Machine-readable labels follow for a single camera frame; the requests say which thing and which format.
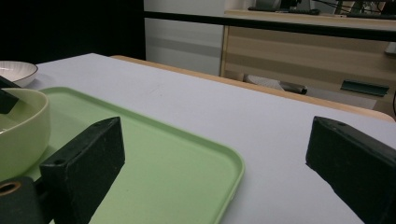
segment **dark background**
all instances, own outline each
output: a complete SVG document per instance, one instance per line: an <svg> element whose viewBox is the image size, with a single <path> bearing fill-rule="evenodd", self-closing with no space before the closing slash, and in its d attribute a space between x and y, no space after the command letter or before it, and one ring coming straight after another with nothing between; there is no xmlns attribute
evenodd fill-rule
<svg viewBox="0 0 396 224"><path fill-rule="evenodd" d="M146 59L143 1L1 0L0 61L86 53Z"/></svg>

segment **white table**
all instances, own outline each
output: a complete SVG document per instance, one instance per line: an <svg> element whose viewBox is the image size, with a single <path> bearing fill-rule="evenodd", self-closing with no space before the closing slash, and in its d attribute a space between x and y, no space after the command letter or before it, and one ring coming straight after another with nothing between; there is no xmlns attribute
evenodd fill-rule
<svg viewBox="0 0 396 224"><path fill-rule="evenodd" d="M96 54L38 65L28 88L64 86L234 148L246 172L223 223L361 223L305 165L314 116L396 148L396 124Z"/></svg>

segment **white plate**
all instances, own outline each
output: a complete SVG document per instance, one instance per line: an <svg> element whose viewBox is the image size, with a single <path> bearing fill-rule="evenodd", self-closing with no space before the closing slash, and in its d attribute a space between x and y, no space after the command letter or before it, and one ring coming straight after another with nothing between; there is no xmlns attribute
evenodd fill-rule
<svg viewBox="0 0 396 224"><path fill-rule="evenodd" d="M35 79L37 70L38 67L32 63L0 61L0 76L20 87L31 83Z"/></svg>

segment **plastic tray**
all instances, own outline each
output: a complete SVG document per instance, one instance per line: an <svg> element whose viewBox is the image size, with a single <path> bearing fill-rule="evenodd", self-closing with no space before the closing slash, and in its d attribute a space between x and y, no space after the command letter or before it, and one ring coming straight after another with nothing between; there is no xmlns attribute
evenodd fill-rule
<svg viewBox="0 0 396 224"><path fill-rule="evenodd" d="M43 92L52 130L40 161L90 124L121 118L126 162L91 223L220 221L245 170L235 151L81 92ZM38 178L36 167L27 175Z"/></svg>

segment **white bowl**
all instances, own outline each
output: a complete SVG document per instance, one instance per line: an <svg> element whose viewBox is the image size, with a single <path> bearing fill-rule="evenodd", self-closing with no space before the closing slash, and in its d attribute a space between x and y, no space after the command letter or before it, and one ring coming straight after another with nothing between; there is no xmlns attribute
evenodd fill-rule
<svg viewBox="0 0 396 224"><path fill-rule="evenodd" d="M36 76L38 67L32 63L0 61L0 76L14 82L20 87L31 83Z"/></svg>
<svg viewBox="0 0 396 224"><path fill-rule="evenodd" d="M0 114L0 181L26 172L50 140L50 107L41 91L2 89L19 98L8 114Z"/></svg>

